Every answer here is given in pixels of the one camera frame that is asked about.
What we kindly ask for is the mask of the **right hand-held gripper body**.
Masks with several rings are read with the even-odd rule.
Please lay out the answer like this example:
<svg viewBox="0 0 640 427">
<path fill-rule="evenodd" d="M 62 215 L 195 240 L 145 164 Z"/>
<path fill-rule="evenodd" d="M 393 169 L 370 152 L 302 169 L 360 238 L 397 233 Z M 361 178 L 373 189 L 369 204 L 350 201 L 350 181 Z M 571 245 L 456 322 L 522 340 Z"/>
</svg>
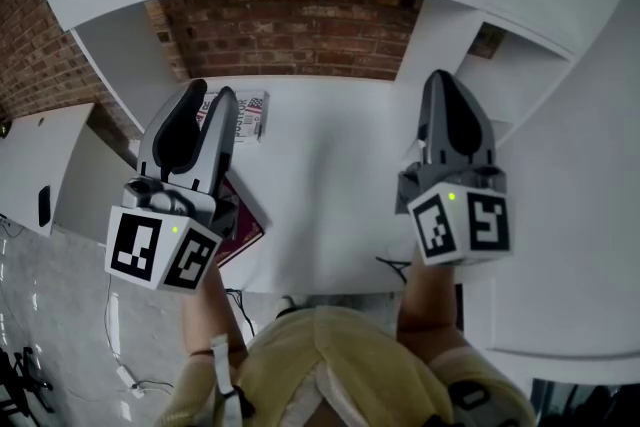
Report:
<svg viewBox="0 0 640 427">
<path fill-rule="evenodd" d="M 396 212 L 409 216 L 426 265 L 472 265 L 511 254 L 510 198 L 497 166 L 413 163 L 398 174 Z"/>
</svg>

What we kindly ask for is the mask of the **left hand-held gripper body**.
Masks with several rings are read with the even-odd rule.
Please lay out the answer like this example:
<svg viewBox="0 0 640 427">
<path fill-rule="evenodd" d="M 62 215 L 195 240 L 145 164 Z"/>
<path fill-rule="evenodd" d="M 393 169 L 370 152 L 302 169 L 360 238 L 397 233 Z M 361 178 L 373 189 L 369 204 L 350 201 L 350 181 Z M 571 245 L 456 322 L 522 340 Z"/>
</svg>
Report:
<svg viewBox="0 0 640 427">
<path fill-rule="evenodd" d="M 228 180 L 211 196 L 138 175 L 111 209 L 105 270 L 151 290 L 194 293 L 235 237 L 239 206 Z"/>
</svg>

